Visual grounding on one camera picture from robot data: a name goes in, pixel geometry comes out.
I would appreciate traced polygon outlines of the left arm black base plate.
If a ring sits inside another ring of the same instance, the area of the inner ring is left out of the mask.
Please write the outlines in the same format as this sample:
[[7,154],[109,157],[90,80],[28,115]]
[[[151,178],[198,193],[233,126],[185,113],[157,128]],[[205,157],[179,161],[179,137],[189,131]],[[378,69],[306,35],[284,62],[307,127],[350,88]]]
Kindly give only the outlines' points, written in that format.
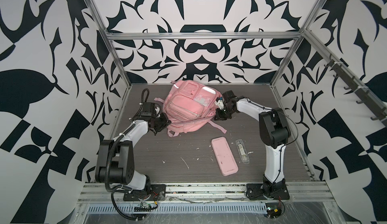
[[165,184],[151,184],[148,189],[133,190],[124,195],[124,201],[153,201],[155,196],[164,196],[166,192]]

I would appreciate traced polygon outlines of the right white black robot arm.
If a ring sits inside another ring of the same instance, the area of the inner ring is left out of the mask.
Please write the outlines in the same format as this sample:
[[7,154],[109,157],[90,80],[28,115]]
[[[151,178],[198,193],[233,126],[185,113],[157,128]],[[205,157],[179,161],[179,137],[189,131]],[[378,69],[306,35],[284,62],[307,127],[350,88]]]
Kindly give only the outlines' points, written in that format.
[[219,107],[215,120],[227,120],[233,113],[244,113],[259,122],[260,138],[266,148],[263,192],[270,194],[284,189],[284,152],[289,145],[291,129],[282,109],[260,105],[247,97],[236,97],[232,91],[217,98],[215,104]]

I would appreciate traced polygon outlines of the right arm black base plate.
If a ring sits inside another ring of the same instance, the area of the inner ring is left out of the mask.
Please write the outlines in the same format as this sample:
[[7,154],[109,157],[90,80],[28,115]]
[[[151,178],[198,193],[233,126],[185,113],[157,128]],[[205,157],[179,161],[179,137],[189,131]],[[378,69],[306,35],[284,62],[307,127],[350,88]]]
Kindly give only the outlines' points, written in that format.
[[283,183],[247,184],[246,197],[249,200],[289,200],[290,194]]

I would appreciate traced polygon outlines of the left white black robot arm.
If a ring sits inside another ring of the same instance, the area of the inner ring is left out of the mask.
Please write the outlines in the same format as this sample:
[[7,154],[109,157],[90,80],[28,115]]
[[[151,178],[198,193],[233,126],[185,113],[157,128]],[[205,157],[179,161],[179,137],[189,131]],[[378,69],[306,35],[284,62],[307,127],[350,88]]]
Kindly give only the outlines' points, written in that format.
[[149,131],[157,134],[170,124],[165,113],[156,117],[148,116],[131,121],[129,127],[114,139],[102,141],[95,181],[103,183],[110,193],[140,191],[149,195],[152,192],[150,178],[135,170],[134,147]]

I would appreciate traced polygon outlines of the pink student backpack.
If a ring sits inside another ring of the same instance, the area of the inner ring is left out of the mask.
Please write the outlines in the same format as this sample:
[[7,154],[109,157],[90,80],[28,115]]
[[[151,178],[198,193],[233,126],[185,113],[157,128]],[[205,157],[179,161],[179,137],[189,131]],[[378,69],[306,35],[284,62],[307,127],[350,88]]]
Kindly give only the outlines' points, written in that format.
[[173,83],[165,99],[154,100],[162,103],[162,111],[171,121],[167,126],[168,136],[176,137],[197,131],[207,123],[226,133],[225,128],[213,121],[220,98],[221,93],[214,88],[192,80],[180,80]]

